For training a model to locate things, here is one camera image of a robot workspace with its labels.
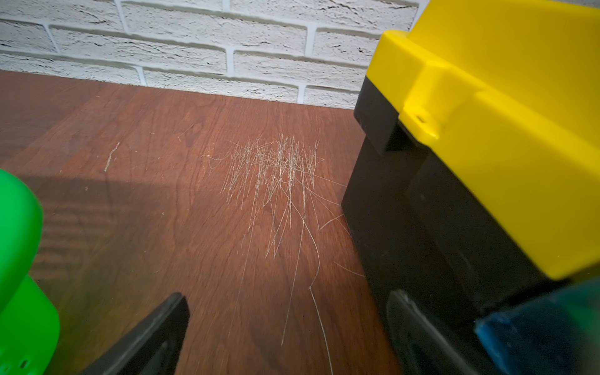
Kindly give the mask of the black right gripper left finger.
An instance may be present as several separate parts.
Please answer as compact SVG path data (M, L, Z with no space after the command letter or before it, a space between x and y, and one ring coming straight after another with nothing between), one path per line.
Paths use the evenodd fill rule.
M190 310L173 293L83 374L174 374L188 329Z

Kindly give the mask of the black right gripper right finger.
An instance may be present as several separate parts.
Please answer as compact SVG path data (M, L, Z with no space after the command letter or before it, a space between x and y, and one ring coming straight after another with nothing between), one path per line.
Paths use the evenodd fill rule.
M466 342L407 292L390 293L387 322L405 374L477 374Z

